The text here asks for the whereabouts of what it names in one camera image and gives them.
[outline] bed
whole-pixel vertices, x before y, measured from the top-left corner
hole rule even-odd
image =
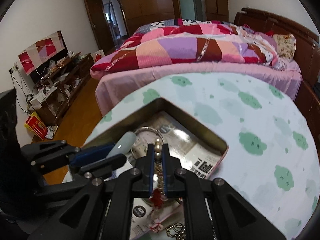
[[[261,79],[282,92],[292,100],[299,96],[301,82],[313,86],[320,68],[319,37],[304,26],[269,12],[243,8],[235,18],[235,25],[249,25],[256,32],[293,34],[296,38],[296,51],[291,66],[278,71],[273,68],[241,63],[202,62],[172,64],[142,69],[110,73],[101,78],[96,89],[96,99],[101,114],[107,114],[118,102],[133,91],[169,74],[190,72],[234,72],[244,73]],[[300,109],[303,103],[297,104]]]

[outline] patchwork quilt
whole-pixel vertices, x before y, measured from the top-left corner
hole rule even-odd
[[[91,70],[115,73],[202,61],[254,63],[284,69],[274,47],[246,27],[212,21],[174,21],[177,22],[151,24],[151,31],[142,26],[118,51],[96,62]]]

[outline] open box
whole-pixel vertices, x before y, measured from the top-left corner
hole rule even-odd
[[[145,126],[145,123],[155,119],[155,115],[161,112],[165,112],[171,120],[178,123],[175,127],[178,126],[197,140],[195,146],[185,155],[186,160],[173,155],[169,143],[170,154],[180,158],[182,167],[192,170],[201,178],[209,177],[225,157],[228,150],[227,143],[194,117],[163,98],[157,98],[125,117],[87,143],[84,148],[117,142],[126,132]]]

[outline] white tablecloth with green spots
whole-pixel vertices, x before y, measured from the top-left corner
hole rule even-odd
[[[287,239],[300,233],[319,198],[320,171],[307,122],[288,96],[235,73],[166,76],[124,98],[87,142],[158,97],[193,115],[229,145],[211,179],[225,179]]]

